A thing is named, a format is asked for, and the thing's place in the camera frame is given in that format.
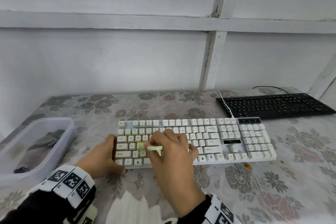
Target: black sleeve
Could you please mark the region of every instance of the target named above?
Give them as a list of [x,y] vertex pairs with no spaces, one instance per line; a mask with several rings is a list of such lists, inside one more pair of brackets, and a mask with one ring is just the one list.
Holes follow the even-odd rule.
[[54,192],[38,190],[31,193],[16,210],[10,211],[0,224],[62,224],[65,218],[73,214],[74,209],[68,200]]
[[211,197],[205,195],[205,200],[196,206],[190,213],[186,216],[179,218],[177,224],[202,224],[205,219],[205,214],[211,205]]

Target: black cable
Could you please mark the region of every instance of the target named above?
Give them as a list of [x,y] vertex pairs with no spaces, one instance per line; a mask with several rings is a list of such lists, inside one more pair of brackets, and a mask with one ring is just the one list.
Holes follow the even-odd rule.
[[274,87],[274,86],[255,86],[254,88],[257,88],[257,87],[271,87],[271,88],[277,88],[277,89],[283,90],[284,92],[286,92],[287,94],[289,94],[286,90],[284,90],[284,89],[282,89],[282,88]]

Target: right hand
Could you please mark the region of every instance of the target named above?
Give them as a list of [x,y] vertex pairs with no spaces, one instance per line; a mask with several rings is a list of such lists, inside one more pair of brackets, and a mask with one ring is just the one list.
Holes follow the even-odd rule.
[[176,135],[171,129],[163,133],[156,131],[148,146],[161,144],[162,156],[157,151],[147,151],[161,192],[170,203],[175,213],[181,218],[190,213],[205,200],[204,193],[197,187],[193,172],[193,161],[198,150],[189,144],[185,134]]

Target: white keyboard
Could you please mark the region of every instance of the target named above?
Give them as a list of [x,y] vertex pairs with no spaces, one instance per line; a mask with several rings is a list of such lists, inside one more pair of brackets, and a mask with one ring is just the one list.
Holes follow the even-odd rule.
[[141,143],[148,141],[155,131],[166,129],[172,129],[175,134],[185,133],[188,142],[197,147],[199,155],[194,165],[269,161],[277,157],[258,117],[131,120],[118,122],[116,163],[127,169],[151,167]]

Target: left hand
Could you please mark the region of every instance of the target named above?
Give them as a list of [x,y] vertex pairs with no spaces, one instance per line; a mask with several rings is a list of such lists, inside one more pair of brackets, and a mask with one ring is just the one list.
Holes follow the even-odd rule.
[[104,176],[108,172],[126,173],[126,169],[112,160],[115,135],[108,135],[104,142],[98,144],[87,155],[80,159],[75,166],[86,171],[92,179]]

